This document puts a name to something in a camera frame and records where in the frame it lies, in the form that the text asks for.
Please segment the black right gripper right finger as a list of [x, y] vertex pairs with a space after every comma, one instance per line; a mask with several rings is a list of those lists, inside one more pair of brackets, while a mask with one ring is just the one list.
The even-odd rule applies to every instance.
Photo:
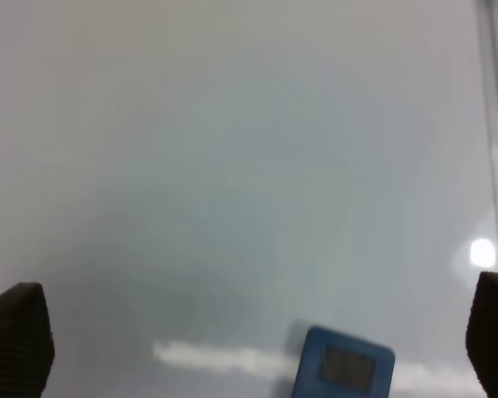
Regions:
[[488, 397], [498, 397], [498, 273], [483, 271], [466, 328], [467, 356]]

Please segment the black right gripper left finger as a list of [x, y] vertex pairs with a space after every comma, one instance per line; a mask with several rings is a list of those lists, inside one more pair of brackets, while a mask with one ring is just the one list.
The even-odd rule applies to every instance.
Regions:
[[0, 397], [42, 396], [54, 358], [42, 285], [18, 283], [0, 294]]

